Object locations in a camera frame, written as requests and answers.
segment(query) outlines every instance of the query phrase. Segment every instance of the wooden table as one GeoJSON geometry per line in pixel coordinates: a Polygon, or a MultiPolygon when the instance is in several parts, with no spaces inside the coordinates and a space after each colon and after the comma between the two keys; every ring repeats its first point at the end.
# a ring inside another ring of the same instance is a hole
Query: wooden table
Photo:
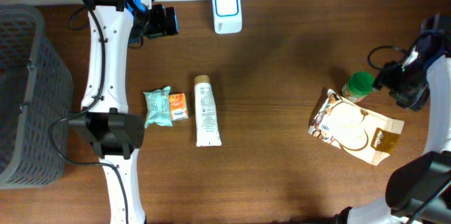
{"type": "MultiPolygon", "coordinates": [[[[393,155],[371,166],[307,134],[325,97],[360,70],[375,46],[407,48],[424,18],[451,14],[450,0],[244,0],[243,29],[214,33],[208,1],[175,6],[177,37],[145,40],[128,50],[130,112],[145,116],[143,91],[170,85],[184,92],[191,117],[146,129],[138,158],[141,202],[150,223],[269,223],[329,217],[384,195],[390,174],[423,151],[429,107],[403,110],[388,91],[361,106],[405,121],[393,155]],[[222,147],[197,148],[194,77],[211,77],[222,147]]],[[[73,109],[87,82],[89,31],[68,29],[78,6],[39,8],[46,34],[73,74],[73,109]]],[[[381,52],[374,62],[398,59],[381,52]]],[[[96,161],[74,132],[68,156],[96,161]]],[[[0,191],[2,223],[107,223],[100,168],[66,166],[55,184],[0,191]]]]}

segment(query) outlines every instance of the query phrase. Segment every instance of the teal wrapper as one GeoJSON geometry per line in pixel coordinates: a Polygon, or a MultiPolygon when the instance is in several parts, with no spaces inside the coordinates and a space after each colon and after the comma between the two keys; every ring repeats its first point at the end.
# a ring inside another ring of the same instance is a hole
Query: teal wrapper
{"type": "Polygon", "coordinates": [[[172,127],[171,108],[169,106],[169,92],[171,87],[155,90],[153,92],[144,92],[147,102],[147,126],[156,123],[160,126],[172,127]]]}

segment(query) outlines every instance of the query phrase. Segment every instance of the white tube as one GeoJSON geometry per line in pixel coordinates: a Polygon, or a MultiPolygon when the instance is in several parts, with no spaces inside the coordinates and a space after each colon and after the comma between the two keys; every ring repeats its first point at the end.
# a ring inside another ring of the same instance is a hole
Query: white tube
{"type": "Polygon", "coordinates": [[[208,76],[200,75],[194,79],[194,95],[196,99],[196,145],[198,147],[221,146],[216,105],[208,76]]]}

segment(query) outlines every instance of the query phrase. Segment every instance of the plastic bag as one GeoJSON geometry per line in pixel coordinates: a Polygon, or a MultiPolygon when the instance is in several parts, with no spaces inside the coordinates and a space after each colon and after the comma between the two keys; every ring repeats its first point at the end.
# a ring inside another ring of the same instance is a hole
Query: plastic bag
{"type": "Polygon", "coordinates": [[[171,87],[165,87],[153,92],[144,92],[147,102],[147,117],[145,127],[156,123],[160,126],[172,127],[171,109],[169,108],[169,92],[171,87]]]}
{"type": "Polygon", "coordinates": [[[360,108],[330,89],[311,122],[309,134],[378,165],[395,148],[403,126],[403,121],[360,108]]]}

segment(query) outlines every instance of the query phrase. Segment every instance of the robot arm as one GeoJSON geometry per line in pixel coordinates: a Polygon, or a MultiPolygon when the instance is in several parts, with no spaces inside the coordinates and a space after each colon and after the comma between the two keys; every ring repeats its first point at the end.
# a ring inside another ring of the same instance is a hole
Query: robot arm
{"type": "Polygon", "coordinates": [[[82,100],[82,110],[89,107],[89,111],[70,120],[70,126],[93,146],[101,163],[116,167],[112,170],[104,166],[111,223],[143,224],[146,216],[140,201],[137,156],[144,139],[144,121],[140,116],[128,114],[125,93],[127,47],[139,39],[143,42],[143,37],[178,34],[175,11],[162,5],[152,7],[153,0],[85,1],[94,14],[94,17],[89,15],[91,54],[82,100]],[[101,98],[91,107],[93,97],[100,89],[101,98]]]}
{"type": "Polygon", "coordinates": [[[425,22],[405,62],[386,64],[373,86],[388,87],[399,106],[412,110],[420,109],[431,95],[424,155],[392,174],[384,197],[363,207],[345,209],[335,217],[336,223],[420,223],[408,216],[430,199],[419,218],[451,223],[451,198],[448,193],[438,193],[451,181],[450,23],[450,18],[439,15],[425,22]]]}

